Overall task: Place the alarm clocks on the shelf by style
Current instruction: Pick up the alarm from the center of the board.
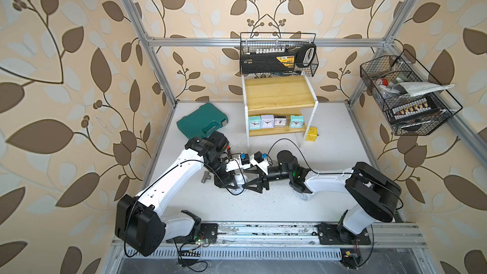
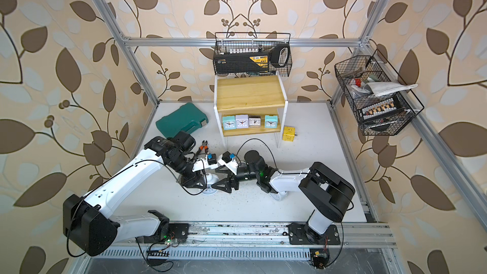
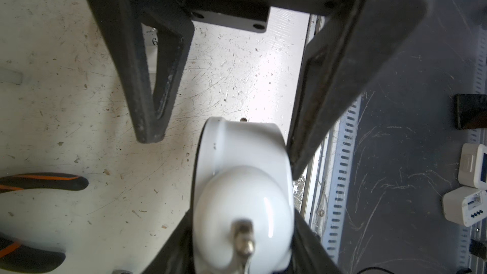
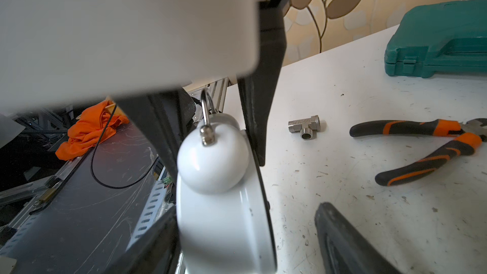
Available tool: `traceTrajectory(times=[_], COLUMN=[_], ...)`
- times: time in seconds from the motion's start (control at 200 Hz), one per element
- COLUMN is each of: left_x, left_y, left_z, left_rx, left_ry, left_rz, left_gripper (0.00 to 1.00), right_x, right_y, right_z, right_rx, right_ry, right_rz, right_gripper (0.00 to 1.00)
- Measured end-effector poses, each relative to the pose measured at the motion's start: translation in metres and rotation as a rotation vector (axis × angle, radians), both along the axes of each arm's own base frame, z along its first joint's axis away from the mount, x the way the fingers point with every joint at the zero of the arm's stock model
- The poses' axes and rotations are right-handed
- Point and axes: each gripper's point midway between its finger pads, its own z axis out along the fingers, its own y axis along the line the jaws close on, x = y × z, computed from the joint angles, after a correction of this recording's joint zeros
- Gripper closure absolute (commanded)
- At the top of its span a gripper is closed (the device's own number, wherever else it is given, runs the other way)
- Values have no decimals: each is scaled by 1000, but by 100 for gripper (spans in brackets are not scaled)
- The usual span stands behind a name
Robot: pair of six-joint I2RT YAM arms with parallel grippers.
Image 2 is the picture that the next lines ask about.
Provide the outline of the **mint square alarm clock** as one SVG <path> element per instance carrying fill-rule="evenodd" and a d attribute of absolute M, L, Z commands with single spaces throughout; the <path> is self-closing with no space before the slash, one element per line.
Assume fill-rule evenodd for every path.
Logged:
<path fill-rule="evenodd" d="M 226 115 L 222 117 L 222 125 L 225 131 L 234 130 L 237 128 L 236 118 L 234 115 Z"/>

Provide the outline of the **lilac square alarm clock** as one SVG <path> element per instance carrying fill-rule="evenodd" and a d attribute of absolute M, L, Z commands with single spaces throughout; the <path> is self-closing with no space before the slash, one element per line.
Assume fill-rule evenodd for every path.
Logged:
<path fill-rule="evenodd" d="M 236 128 L 247 129 L 249 128 L 249 116 L 247 114 L 235 116 Z"/>

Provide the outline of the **transparent grey square clock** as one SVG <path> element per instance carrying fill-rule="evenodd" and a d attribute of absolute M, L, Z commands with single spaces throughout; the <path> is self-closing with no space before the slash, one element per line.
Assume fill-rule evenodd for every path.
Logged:
<path fill-rule="evenodd" d="M 250 115 L 249 116 L 249 127 L 250 128 L 260 128 L 261 127 L 261 116 L 260 115 Z"/>

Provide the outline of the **small mint square clock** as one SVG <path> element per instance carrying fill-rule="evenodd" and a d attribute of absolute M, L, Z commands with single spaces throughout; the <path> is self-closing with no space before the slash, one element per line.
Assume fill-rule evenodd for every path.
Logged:
<path fill-rule="evenodd" d="M 277 115 L 265 116 L 265 128 L 276 129 L 279 124 L 279 117 Z"/>

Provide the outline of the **white twin-bell clock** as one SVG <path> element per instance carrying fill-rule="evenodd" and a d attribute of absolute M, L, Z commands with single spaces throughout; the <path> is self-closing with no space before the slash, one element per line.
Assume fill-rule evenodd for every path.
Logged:
<path fill-rule="evenodd" d="M 202 192 L 202 194 L 206 196 L 216 194 L 218 190 L 214 189 L 212 186 L 219 181 L 219 177 L 215 174 L 207 173 L 204 177 L 204 181 L 206 184 L 206 189 Z"/>
<path fill-rule="evenodd" d="M 270 193 L 270 197 L 276 201 L 282 201 L 288 196 L 287 192 Z"/>

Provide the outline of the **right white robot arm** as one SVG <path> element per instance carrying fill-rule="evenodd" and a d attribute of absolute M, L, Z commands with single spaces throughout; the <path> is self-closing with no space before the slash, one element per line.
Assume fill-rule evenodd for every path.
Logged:
<path fill-rule="evenodd" d="M 321 162 L 314 162 L 309 168 L 298 171 L 279 171 L 267 165 L 255 150 L 248 151 L 244 162 L 237 156 L 224 153 L 216 171 L 224 171 L 227 177 L 211 185 L 213 190 L 228 194 L 238 190 L 243 181 L 256 181 L 256 185 L 276 200 L 289 192 L 300 192 L 313 204 L 315 210 L 304 225 L 304 233 L 312 241 L 325 236 L 334 223 L 342 223 L 346 212 L 354 208 L 355 188 Z"/>

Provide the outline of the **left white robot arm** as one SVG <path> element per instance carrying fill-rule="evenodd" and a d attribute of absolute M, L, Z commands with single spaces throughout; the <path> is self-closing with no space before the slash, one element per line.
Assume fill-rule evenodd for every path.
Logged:
<path fill-rule="evenodd" d="M 113 243 L 140 237 L 167 238 L 169 218 L 156 210 L 134 216 L 114 217 L 115 210 L 148 177 L 163 167 L 184 189 L 208 188 L 204 169 L 194 170 L 196 158 L 188 154 L 195 139 L 180 131 L 175 137 L 160 136 L 147 142 L 143 150 L 104 184 L 87 194 L 71 195 L 63 203 L 63 234 L 89 256 L 97 256 Z"/>

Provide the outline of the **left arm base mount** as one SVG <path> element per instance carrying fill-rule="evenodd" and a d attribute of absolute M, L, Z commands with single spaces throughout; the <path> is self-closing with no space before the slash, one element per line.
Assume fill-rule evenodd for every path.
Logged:
<path fill-rule="evenodd" d="M 154 215 L 160 223 L 154 233 L 149 236 L 139 236 L 136 240 L 145 244 L 165 244 L 166 246 L 170 244 L 177 246 L 186 242 L 190 228 L 188 223 L 174 223 L 156 210 L 149 210 L 148 213 Z"/>

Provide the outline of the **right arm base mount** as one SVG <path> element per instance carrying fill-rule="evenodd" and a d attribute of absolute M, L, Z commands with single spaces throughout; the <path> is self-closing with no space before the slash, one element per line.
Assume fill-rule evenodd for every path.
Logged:
<path fill-rule="evenodd" d="M 291 223 L 287 228 L 291 245 L 341 245 L 339 231 L 335 225 L 330 225 L 322 234 L 315 232 L 307 224 Z"/>

